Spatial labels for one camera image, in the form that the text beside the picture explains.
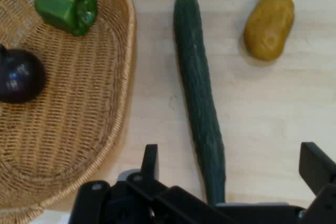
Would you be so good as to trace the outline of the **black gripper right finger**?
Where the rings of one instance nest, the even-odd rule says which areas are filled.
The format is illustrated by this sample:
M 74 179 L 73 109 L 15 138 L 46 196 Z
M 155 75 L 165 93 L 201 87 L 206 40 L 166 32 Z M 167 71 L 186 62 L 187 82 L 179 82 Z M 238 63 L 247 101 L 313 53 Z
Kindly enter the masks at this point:
M 299 222 L 335 223 L 335 162 L 314 142 L 303 142 L 299 174 L 316 196 Z

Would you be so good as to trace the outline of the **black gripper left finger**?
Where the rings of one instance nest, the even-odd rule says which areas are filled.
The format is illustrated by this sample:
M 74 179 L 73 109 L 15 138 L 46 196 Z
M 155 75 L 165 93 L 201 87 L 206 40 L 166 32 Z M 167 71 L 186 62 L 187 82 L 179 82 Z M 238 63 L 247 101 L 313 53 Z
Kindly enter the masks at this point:
M 70 215 L 71 223 L 230 223 L 220 213 L 178 186 L 160 183 L 158 146 L 145 147 L 141 169 L 110 186 L 84 183 Z

